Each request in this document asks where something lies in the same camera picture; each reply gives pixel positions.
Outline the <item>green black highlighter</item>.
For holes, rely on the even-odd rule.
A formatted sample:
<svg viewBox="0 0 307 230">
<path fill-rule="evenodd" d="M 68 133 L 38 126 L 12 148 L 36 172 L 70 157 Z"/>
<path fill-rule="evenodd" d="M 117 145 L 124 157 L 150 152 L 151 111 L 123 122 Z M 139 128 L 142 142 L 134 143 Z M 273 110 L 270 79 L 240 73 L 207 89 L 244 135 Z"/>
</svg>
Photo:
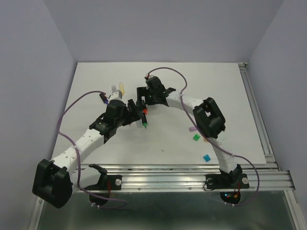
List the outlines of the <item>green black highlighter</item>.
<svg viewBox="0 0 307 230">
<path fill-rule="evenodd" d="M 147 118 L 146 118 L 146 114 L 142 114 L 142 126 L 144 127 L 144 128 L 147 128 L 147 125 L 148 125 L 148 123 L 147 123 Z"/>
</svg>

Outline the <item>purple black highlighter body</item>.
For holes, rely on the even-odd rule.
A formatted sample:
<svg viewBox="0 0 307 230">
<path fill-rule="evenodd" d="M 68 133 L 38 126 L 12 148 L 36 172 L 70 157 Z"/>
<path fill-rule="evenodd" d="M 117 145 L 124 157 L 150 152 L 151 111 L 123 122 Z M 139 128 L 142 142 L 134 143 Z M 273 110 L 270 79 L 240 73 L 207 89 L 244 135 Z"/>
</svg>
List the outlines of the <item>purple black highlighter body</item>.
<svg viewBox="0 0 307 230">
<path fill-rule="evenodd" d="M 108 98 L 106 97 L 104 93 L 100 93 L 99 96 L 104 104 L 108 104 Z"/>
</svg>

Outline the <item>yellow pastel highlighter body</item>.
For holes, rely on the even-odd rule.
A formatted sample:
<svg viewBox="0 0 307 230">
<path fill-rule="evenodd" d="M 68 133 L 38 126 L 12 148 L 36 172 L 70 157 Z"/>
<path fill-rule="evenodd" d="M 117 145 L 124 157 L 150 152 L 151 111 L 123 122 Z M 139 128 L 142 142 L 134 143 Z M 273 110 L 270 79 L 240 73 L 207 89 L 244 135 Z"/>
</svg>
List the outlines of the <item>yellow pastel highlighter body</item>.
<svg viewBox="0 0 307 230">
<path fill-rule="evenodd" d="M 119 86 L 119 90 L 121 91 L 121 93 L 124 94 L 124 93 L 125 93 L 124 83 L 123 83 L 123 82 L 120 82 L 120 83 L 118 84 L 118 86 Z"/>
</svg>

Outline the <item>peach pastel highlighter body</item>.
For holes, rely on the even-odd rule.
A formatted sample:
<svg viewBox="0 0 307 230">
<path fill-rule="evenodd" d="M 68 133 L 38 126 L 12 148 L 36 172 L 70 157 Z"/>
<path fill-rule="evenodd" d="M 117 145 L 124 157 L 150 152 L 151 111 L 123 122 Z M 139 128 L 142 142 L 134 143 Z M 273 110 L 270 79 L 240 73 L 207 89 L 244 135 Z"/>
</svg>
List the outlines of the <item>peach pastel highlighter body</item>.
<svg viewBox="0 0 307 230">
<path fill-rule="evenodd" d="M 112 92 L 115 92 L 115 91 L 117 90 L 116 85 L 112 85 L 112 86 L 111 86 L 111 90 L 112 90 Z"/>
</svg>

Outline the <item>lilac highlighter cap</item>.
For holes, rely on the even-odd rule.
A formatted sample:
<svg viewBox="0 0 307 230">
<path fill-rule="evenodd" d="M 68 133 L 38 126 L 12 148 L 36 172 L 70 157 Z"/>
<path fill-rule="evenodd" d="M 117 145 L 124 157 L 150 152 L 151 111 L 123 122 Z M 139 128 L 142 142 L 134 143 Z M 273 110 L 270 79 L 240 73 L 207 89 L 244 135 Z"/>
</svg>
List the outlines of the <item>lilac highlighter cap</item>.
<svg viewBox="0 0 307 230">
<path fill-rule="evenodd" d="M 197 129 L 196 129 L 196 127 L 194 127 L 194 126 L 189 128 L 189 131 L 190 131 L 190 132 L 193 132 L 193 131 L 196 131 L 196 130 L 197 130 Z"/>
</svg>

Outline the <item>green highlighter cap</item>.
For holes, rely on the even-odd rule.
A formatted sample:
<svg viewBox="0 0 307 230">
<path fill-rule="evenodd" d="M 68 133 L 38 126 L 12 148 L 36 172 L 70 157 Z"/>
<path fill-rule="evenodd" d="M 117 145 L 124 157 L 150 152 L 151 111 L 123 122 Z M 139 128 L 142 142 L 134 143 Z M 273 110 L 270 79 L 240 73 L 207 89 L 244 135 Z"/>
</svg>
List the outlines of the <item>green highlighter cap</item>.
<svg viewBox="0 0 307 230">
<path fill-rule="evenodd" d="M 201 137 L 200 137 L 199 134 L 195 134 L 194 137 L 193 137 L 193 139 L 194 139 L 195 141 L 198 141 L 200 138 L 201 138 Z"/>
</svg>

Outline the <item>blue highlighter cap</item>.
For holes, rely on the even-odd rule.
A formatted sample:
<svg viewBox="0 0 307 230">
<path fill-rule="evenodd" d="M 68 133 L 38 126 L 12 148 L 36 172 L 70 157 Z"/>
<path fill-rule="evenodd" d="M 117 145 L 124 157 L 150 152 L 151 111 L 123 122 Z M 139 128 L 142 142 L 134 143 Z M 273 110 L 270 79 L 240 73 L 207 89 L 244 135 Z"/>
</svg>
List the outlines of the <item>blue highlighter cap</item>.
<svg viewBox="0 0 307 230">
<path fill-rule="evenodd" d="M 204 159 L 206 162 L 209 162 L 209 161 L 211 160 L 211 157 L 210 157 L 208 154 L 206 154 L 206 155 L 203 156 L 203 159 Z"/>
</svg>

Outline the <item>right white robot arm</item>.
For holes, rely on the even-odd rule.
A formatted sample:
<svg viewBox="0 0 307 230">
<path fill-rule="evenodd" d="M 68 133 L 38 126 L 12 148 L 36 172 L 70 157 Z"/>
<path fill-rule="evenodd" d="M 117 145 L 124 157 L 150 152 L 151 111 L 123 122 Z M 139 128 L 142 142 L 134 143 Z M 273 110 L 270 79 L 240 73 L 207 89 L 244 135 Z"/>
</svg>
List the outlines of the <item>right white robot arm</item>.
<svg viewBox="0 0 307 230">
<path fill-rule="evenodd" d="M 157 76 L 148 77 L 146 84 L 136 90 L 137 106 L 143 110 L 148 105 L 161 104 L 193 115 L 195 127 L 211 143 L 218 159 L 221 183 L 226 187 L 236 184 L 242 168 L 218 140 L 219 134 L 225 131 L 225 117 L 215 100 L 211 97 L 205 100 L 196 99 L 183 95 L 183 92 L 176 92 L 174 88 L 167 89 Z"/>
</svg>

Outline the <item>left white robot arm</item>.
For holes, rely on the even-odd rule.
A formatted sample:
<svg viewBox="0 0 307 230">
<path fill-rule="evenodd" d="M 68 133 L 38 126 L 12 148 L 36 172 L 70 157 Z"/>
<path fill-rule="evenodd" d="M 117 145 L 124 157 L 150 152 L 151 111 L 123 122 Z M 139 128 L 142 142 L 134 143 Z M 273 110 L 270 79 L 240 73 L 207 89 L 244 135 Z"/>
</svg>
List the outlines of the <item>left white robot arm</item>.
<svg viewBox="0 0 307 230">
<path fill-rule="evenodd" d="M 81 177 L 81 162 L 106 144 L 121 126 L 139 121 L 142 113 L 135 102 L 112 99 L 86 132 L 71 147 L 51 160 L 43 159 L 36 168 L 32 192 L 56 208 L 63 207 L 81 188 L 94 186 L 109 191 L 113 182 L 107 170 L 90 164 Z"/>
</svg>

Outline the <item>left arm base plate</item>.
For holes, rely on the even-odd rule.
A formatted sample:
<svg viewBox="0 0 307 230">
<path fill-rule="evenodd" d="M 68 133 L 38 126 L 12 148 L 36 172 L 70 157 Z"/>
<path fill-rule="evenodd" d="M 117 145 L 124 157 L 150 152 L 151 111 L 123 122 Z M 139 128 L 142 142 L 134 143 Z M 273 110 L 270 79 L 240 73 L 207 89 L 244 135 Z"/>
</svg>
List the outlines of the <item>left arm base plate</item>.
<svg viewBox="0 0 307 230">
<path fill-rule="evenodd" d="M 90 175 L 81 177 L 80 185 L 86 190 L 121 190 L 122 175 L 106 174 L 106 175 Z"/>
</svg>

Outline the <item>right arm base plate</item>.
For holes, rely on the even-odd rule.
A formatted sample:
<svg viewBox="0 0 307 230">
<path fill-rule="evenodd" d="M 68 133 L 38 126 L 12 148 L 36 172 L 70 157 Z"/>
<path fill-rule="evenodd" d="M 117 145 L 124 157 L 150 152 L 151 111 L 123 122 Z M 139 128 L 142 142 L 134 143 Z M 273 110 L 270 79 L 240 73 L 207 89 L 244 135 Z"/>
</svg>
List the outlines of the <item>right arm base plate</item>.
<svg viewBox="0 0 307 230">
<path fill-rule="evenodd" d="M 206 186 L 209 190 L 232 190 L 232 189 L 248 189 L 250 188 L 246 174 L 240 174 L 235 179 L 230 179 L 221 174 L 206 174 Z"/>
</svg>

